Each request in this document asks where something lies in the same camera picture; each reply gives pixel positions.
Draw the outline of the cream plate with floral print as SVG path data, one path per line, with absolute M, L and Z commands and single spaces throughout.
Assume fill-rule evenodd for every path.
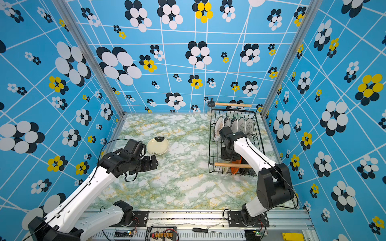
M 165 137 L 154 137 L 147 144 L 147 152 L 150 155 L 160 156 L 165 154 L 169 149 L 169 141 Z

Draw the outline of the cream plate with black stamp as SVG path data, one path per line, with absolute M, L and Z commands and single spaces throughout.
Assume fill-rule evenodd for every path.
M 224 164 L 231 164 L 231 161 L 225 161 Z M 232 174 L 231 167 L 229 166 L 222 167 L 222 173 L 231 175 Z

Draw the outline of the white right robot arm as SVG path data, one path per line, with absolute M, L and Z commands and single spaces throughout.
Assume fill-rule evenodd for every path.
M 243 132 L 234 133 L 230 127 L 224 127 L 219 133 L 226 151 L 231 155 L 239 155 L 257 174 L 256 197 L 241 209 L 245 225 L 255 225 L 264 219 L 262 215 L 267 211 L 295 198 L 287 165 L 270 160 Z

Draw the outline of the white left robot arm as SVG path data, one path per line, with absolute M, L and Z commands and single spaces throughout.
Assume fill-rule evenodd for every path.
M 120 176 L 138 175 L 157 167 L 156 156 L 146 155 L 144 143 L 127 140 L 124 148 L 102 156 L 90 176 L 63 203 L 45 217 L 33 218 L 28 224 L 29 238 L 34 241 L 86 241 L 110 226 L 138 225 L 133 207 L 122 200 L 87 219 L 80 220 L 80 217 Z

